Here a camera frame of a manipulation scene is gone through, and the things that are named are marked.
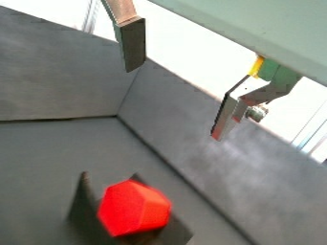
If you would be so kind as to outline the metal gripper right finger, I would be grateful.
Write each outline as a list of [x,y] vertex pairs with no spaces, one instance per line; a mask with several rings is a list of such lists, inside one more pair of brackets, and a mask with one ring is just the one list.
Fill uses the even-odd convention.
[[[223,102],[210,128],[212,138],[220,141],[243,118],[251,118],[259,123],[268,113],[264,104],[285,96],[301,77],[299,73],[272,59],[257,56],[245,76],[224,93]],[[232,93],[249,78],[260,78],[265,81],[265,84],[251,92],[233,97]]]

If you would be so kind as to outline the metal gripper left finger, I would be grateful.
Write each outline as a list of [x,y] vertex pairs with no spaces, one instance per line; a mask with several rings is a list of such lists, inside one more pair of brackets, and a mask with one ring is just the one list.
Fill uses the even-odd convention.
[[133,0],[101,0],[101,3],[112,21],[125,71],[130,72],[145,61],[145,19],[136,14]]

